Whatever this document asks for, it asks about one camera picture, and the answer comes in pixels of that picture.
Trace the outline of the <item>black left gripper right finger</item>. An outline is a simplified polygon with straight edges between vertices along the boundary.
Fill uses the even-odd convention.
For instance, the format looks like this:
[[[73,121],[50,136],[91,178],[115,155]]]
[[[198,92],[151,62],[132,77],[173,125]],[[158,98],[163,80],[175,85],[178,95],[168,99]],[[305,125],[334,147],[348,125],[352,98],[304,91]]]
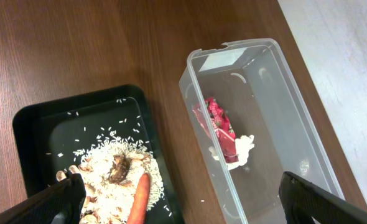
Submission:
[[[366,211],[289,171],[283,172],[279,198],[290,224],[367,224]]]

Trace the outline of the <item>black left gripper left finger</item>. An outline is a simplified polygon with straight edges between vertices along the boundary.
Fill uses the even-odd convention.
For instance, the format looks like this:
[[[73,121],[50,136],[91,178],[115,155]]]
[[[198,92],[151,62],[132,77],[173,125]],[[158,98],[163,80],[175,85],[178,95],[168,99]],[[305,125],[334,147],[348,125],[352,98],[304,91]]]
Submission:
[[[72,174],[0,213],[0,224],[78,224],[85,197],[81,175]]]

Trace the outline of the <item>rice and nutshell pile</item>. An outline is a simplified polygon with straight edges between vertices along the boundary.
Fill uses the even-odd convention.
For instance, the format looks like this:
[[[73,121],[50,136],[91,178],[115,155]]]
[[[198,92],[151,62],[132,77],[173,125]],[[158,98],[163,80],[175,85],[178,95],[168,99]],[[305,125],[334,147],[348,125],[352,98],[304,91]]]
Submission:
[[[151,180],[147,212],[161,199],[163,181],[157,161],[146,146],[137,146],[118,137],[105,140],[81,157],[79,164],[58,170],[55,177],[66,174],[69,169],[77,170],[84,181],[86,202],[81,210],[84,223],[126,223],[131,211],[139,179],[148,174]],[[122,185],[107,181],[114,155],[125,154],[131,159],[131,167]]]

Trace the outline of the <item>brown pine cone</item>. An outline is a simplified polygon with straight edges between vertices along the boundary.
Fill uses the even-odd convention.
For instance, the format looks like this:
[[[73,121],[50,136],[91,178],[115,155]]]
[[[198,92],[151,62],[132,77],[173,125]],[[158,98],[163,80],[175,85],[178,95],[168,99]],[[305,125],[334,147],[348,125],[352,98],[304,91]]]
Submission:
[[[131,167],[131,159],[127,158],[125,154],[114,155],[113,164],[108,172],[107,181],[110,184],[122,185],[126,181],[126,177]]]

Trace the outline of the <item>orange carrot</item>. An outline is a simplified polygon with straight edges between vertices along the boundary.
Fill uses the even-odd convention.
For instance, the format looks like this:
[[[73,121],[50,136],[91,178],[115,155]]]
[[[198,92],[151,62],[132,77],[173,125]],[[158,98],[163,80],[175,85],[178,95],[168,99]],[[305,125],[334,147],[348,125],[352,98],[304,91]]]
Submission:
[[[127,224],[144,224],[146,219],[147,204],[151,188],[151,180],[148,174],[143,174],[139,179],[131,212]]]

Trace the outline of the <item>white tissue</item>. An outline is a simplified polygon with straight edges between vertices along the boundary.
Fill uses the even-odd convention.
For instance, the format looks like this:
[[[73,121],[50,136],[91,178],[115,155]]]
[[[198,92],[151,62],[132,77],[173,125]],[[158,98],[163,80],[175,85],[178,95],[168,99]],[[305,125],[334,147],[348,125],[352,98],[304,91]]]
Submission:
[[[248,161],[249,151],[254,148],[253,135],[242,135],[238,138],[236,134],[222,133],[217,140],[228,170],[244,166]]]

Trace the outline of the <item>red snack wrapper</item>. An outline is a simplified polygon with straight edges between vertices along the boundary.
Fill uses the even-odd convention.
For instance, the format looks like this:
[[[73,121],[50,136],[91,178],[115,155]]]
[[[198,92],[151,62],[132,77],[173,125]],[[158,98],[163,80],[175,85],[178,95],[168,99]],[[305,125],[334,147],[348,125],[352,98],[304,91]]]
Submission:
[[[207,98],[205,106],[226,163],[234,164],[238,162],[239,158],[235,146],[236,134],[224,109],[214,97]]]

